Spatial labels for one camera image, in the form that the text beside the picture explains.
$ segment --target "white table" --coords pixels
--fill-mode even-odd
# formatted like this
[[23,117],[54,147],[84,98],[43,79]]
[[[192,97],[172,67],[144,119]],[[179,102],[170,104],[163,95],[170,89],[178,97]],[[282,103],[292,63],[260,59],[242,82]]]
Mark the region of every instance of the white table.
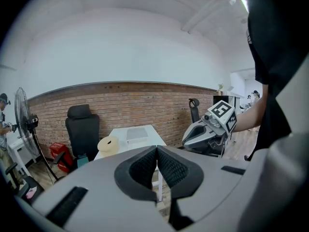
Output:
[[31,176],[31,174],[28,171],[28,169],[26,168],[22,158],[20,157],[18,150],[20,148],[23,148],[23,149],[25,148],[26,151],[30,154],[34,163],[36,163],[35,156],[31,152],[28,151],[28,149],[25,147],[23,140],[21,138],[18,138],[18,137],[19,137],[18,132],[15,132],[14,134],[10,133],[10,135],[7,136],[7,148],[9,150],[9,153],[10,154],[13,153],[13,155],[15,156],[15,157],[13,157],[11,155],[12,158],[16,159],[19,169],[20,170],[22,169],[25,172],[26,175]]
[[[145,129],[147,135],[143,135],[143,133],[139,133],[141,135],[140,138],[128,140],[127,139],[127,132],[128,130],[130,132],[133,132],[131,129]],[[119,140],[119,153],[136,149],[136,148],[141,148],[145,146],[152,146],[152,145],[166,145],[162,138],[159,136],[159,134],[155,131],[155,129],[152,127],[152,125],[146,125],[146,126],[135,126],[135,127],[127,127],[127,128],[119,128],[119,129],[113,129],[112,132],[110,133],[110,136],[115,136]],[[98,152],[97,156],[95,157],[94,160],[103,158],[102,154]],[[159,186],[159,201],[162,201],[162,186],[163,186],[163,176],[158,171],[158,181],[153,182],[153,186]]]

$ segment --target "chair headrest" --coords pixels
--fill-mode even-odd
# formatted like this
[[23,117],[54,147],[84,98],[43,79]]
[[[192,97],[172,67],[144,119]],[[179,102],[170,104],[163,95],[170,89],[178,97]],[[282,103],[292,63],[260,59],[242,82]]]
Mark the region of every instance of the chair headrest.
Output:
[[69,118],[86,118],[91,116],[89,104],[72,106],[68,109]]

